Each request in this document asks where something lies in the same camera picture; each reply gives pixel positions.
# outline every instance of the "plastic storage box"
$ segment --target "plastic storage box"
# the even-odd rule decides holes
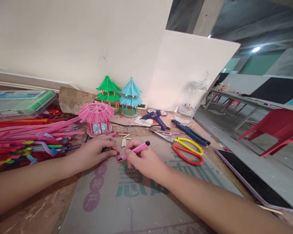
[[[48,90],[0,90],[0,122],[35,118],[55,98]]]

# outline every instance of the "smartphone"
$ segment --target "smartphone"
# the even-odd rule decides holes
[[[219,149],[215,152],[264,206],[293,212],[293,207],[234,153]]]

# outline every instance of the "ceiling light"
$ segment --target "ceiling light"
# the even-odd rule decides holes
[[[260,50],[260,47],[256,47],[256,48],[254,48],[253,50],[252,50],[252,52],[257,52],[257,51],[259,51]]]

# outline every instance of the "table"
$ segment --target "table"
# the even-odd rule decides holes
[[[138,114],[144,115],[145,113],[145,111],[141,111]],[[124,117],[122,114],[117,113],[115,117],[111,119],[111,122],[123,125],[137,125],[134,123],[135,118],[136,117]],[[171,126],[172,119],[172,112],[168,112],[168,115],[162,118],[163,122],[168,126]],[[113,131],[116,132],[128,132],[130,129],[131,137],[153,136],[151,132],[141,127],[128,128],[115,124],[112,124],[112,126]],[[215,149],[221,150],[223,148],[220,147],[220,145],[194,120],[187,124],[187,126],[211,142],[210,146],[204,148],[206,156],[222,171],[222,173],[232,182],[232,184],[245,198],[253,200],[252,195],[245,189],[242,183],[236,178],[236,176],[214,151]],[[172,130],[174,132],[179,131],[178,128],[172,128]],[[75,175],[71,178],[59,181],[51,187],[34,195],[11,211],[0,216],[0,233],[59,233],[79,177],[80,175]],[[282,216],[283,220],[293,225],[293,221],[291,221],[290,218],[291,215],[287,212],[285,212]]]
[[[224,108],[222,109],[221,112],[223,112],[227,106],[229,106],[229,103],[231,102],[231,100],[237,100],[240,102],[245,103],[244,106],[242,108],[240,108],[240,110],[236,113],[239,114],[240,111],[246,106],[246,105],[251,105],[254,107],[254,109],[248,114],[246,115],[234,128],[234,130],[238,130],[245,122],[249,122],[249,118],[258,110],[258,109],[263,109],[266,111],[271,111],[274,109],[288,109],[288,110],[293,110],[293,106],[291,105],[285,105],[285,104],[279,104],[279,103],[275,103],[275,102],[270,102],[270,101],[265,101],[265,100],[261,100],[258,98],[252,98],[252,97],[243,97],[238,95],[237,93],[232,93],[232,92],[227,92],[227,91],[218,91],[218,90],[211,90],[212,94],[210,96],[210,100],[208,101],[208,103],[206,104],[204,110],[206,110],[208,108],[208,106],[213,103],[213,104],[218,104],[218,105],[222,105],[221,103],[214,103],[212,102],[214,96],[216,94],[219,94],[221,96],[227,97],[229,98],[229,102],[227,104],[225,104]]]

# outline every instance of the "work table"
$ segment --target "work table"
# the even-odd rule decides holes
[[[145,113],[145,111],[139,111],[138,115],[142,116]],[[138,125],[134,123],[135,118],[124,117],[119,112],[110,121],[122,125]],[[184,135],[178,128],[171,127],[173,112],[168,112],[168,115],[161,119],[171,128],[172,132],[180,132],[180,135]],[[186,125],[211,142],[208,147],[203,148],[203,151],[219,169],[217,173],[223,173],[244,197],[254,201],[252,194],[249,193],[214,151],[215,149],[222,150],[223,148],[194,120]],[[130,133],[130,137],[153,136],[153,133],[143,127],[127,127],[113,123],[112,126],[112,131]],[[77,135],[75,144],[82,142],[83,138],[83,135]],[[79,178],[80,174],[77,174],[71,178],[59,181],[0,216],[0,233],[59,233]],[[293,226],[293,217],[291,214],[284,212],[281,218]]]

